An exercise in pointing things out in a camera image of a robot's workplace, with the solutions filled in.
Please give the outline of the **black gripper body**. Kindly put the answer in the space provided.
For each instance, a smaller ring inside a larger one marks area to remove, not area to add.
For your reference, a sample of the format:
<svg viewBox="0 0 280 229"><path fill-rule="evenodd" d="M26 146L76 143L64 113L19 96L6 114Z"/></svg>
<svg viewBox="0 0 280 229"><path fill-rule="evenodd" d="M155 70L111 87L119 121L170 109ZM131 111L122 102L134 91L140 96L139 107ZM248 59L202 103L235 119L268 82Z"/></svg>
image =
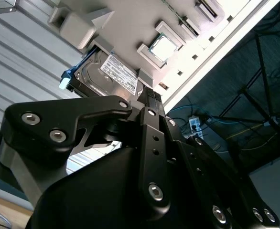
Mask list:
<svg viewBox="0 0 280 229"><path fill-rule="evenodd" d="M180 161L168 162L169 211L158 220L139 194L140 157L125 148L99 159L50 186L31 217L33 229L213 229Z"/></svg>

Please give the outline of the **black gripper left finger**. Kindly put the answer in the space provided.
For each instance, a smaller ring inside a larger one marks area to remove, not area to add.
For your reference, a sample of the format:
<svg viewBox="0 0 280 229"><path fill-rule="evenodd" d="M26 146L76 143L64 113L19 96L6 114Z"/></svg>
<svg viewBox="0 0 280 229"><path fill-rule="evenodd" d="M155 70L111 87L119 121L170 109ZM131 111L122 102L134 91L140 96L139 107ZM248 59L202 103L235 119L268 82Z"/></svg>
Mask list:
<svg viewBox="0 0 280 229"><path fill-rule="evenodd" d="M20 187L34 208L45 191L125 148L140 157L138 189L150 214L170 207L163 120L154 91L137 101L96 96L9 106L0 129L0 177Z"/></svg>

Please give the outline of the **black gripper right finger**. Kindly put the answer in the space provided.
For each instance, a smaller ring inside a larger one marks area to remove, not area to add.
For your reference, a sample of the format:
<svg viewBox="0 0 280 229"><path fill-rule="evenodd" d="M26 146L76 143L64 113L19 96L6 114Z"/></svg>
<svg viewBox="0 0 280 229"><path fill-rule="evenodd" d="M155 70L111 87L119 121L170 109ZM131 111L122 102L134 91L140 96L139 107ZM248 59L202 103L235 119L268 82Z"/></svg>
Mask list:
<svg viewBox="0 0 280 229"><path fill-rule="evenodd" d="M250 178L234 170L199 136L185 139L165 115L161 96L156 106L163 117L167 154L176 159L173 195L195 229L278 229L280 220L262 200Z"/></svg>

